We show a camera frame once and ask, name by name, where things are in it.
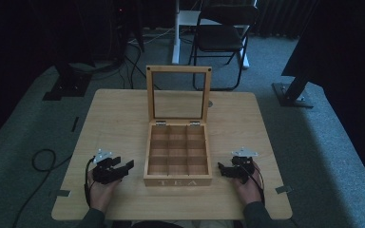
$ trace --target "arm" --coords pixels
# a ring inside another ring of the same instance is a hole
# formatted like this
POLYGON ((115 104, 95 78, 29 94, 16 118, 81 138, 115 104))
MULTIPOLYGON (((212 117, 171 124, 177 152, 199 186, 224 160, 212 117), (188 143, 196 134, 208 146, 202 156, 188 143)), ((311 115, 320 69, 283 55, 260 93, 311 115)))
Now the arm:
MULTIPOLYGON (((256 166, 256 170, 252 176, 260 184, 259 167, 255 162, 254 165, 256 166)), ((233 179, 232 182, 241 202, 245 205, 243 214, 247 228, 276 227, 261 202, 259 189, 254 181, 249 179, 246 184, 242 184, 241 179, 233 179)))
POLYGON ((102 228, 106 217, 106 209, 111 202, 115 187, 121 180, 100 184, 93 180, 92 171, 88 172, 87 178, 90 185, 90 209, 77 228, 102 228))

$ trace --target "gray carpet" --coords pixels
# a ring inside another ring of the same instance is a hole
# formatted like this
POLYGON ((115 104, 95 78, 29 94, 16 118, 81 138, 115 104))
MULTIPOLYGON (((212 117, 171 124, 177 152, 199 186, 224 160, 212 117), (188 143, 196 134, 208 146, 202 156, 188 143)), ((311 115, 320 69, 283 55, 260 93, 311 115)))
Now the gray carpet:
MULTIPOLYGON (((169 65, 171 36, 145 44, 138 67, 169 65)), ((319 86, 309 84, 305 92, 312 109, 282 107, 272 83, 291 83, 280 77, 297 41, 286 38, 253 37, 247 50, 250 67, 243 71, 235 91, 253 92, 265 121, 280 173, 294 190, 288 194, 293 221, 280 221, 281 227, 365 227, 365 168, 319 86)), ((188 62, 190 45, 182 42, 181 64, 188 62)), ((128 47, 127 57, 135 61, 137 49, 128 47)), ((201 65, 216 62, 201 60, 201 65)), ((74 65, 84 70, 84 65, 74 65)), ((237 64, 212 66, 213 86, 233 84, 237 64)), ((56 164, 72 154, 94 92, 99 88, 129 88, 126 78, 132 64, 119 70, 94 74, 85 97, 43 102, 58 74, 52 67, 37 78, 0 130, 0 228, 11 227, 22 205, 47 173, 33 169, 31 159, 43 148, 56 152, 56 164), (79 118, 73 129, 75 118, 79 118)), ((143 75, 134 70, 135 89, 145 89, 143 75)), ((191 82, 156 82, 161 89, 190 89, 191 82)), ((38 157, 36 165, 49 168, 51 155, 38 157)), ((42 188, 19 217, 17 227, 73 227, 77 221, 56 221, 50 212, 52 190, 60 188, 68 162, 54 169, 42 188)))

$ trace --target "sleeve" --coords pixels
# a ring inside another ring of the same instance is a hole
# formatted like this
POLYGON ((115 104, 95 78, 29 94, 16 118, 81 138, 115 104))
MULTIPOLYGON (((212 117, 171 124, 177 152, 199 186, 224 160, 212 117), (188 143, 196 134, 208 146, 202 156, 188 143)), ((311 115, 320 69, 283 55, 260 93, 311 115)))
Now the sleeve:
POLYGON ((248 203, 243 211, 247 228, 277 227, 262 202, 248 203))
POLYGON ((76 228, 102 228, 105 214, 97 209, 90 208, 76 228))

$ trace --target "hand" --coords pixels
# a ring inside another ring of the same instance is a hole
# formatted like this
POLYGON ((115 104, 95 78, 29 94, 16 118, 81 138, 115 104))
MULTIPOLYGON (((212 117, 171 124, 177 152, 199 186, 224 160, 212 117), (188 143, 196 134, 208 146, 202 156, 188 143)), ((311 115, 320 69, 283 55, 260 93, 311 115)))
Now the hand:
POLYGON ((93 180, 93 170, 87 173, 87 179, 90 187, 90 208, 97 209, 105 214, 111 202, 114 189, 121 180, 116 180, 108 184, 100 184, 93 180))
MULTIPOLYGON (((253 163, 256 167, 256 170, 254 171, 252 177, 254 178, 254 180, 257 181, 257 183, 260 186, 260 178, 258 171, 259 167, 254 161, 253 163)), ((248 203, 255 201, 261 201, 259 189, 251 178, 248 179, 246 184, 242 184, 241 179, 232 179, 232 182, 236 188, 237 193, 239 194, 241 202, 244 203, 244 205, 247 205, 248 203)))

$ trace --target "open wooden box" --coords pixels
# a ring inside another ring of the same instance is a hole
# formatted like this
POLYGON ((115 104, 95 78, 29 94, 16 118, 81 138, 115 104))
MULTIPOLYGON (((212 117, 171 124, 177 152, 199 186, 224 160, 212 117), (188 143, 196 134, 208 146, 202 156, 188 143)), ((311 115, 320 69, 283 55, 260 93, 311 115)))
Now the open wooden box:
POLYGON ((146 186, 210 185, 212 170, 206 117, 211 72, 209 66, 147 66, 146 186), (203 91, 154 89, 155 77, 161 80, 170 74, 192 76, 192 73, 197 77, 203 75, 203 91))

